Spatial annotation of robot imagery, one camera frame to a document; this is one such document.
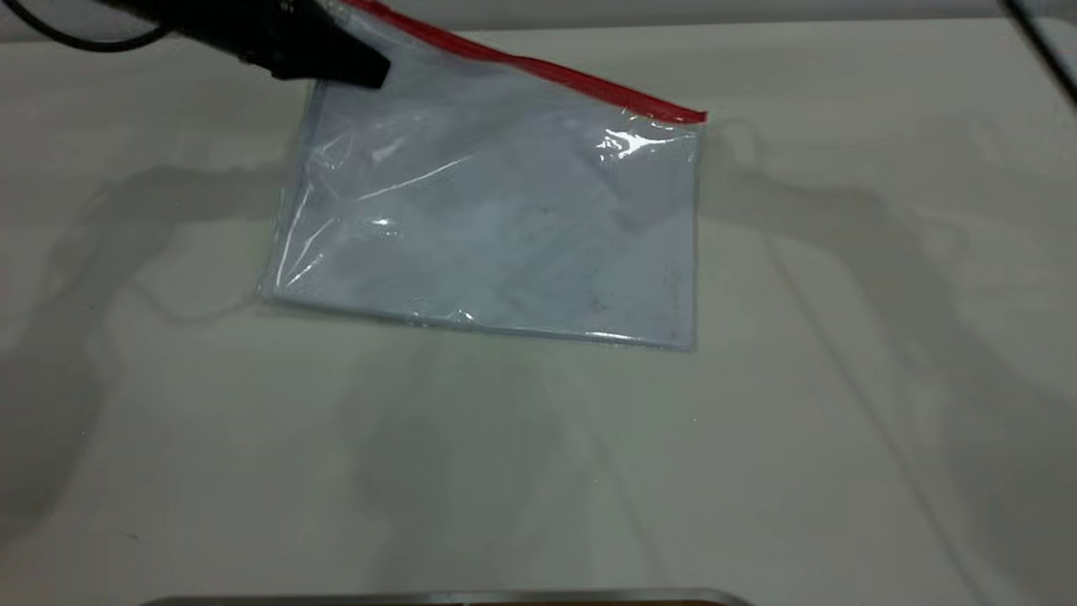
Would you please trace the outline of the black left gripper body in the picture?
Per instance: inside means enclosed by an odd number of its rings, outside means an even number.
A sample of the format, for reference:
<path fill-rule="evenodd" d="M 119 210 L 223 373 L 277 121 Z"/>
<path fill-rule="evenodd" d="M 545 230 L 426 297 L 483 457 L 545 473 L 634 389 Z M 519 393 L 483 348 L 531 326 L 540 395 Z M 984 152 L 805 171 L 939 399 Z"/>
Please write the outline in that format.
<path fill-rule="evenodd" d="M 318 1 L 103 1 L 276 79 L 328 79 L 321 36 L 338 31 Z"/>

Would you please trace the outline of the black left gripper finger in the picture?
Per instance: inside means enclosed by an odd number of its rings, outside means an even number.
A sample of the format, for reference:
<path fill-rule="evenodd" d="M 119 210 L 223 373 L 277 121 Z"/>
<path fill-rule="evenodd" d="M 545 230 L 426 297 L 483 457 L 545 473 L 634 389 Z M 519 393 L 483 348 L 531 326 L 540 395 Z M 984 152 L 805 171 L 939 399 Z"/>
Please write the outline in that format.
<path fill-rule="evenodd" d="M 380 51 L 335 24 L 289 32 L 272 51 L 272 76 L 285 81 L 322 80 L 378 89 L 390 69 L 390 59 Z"/>

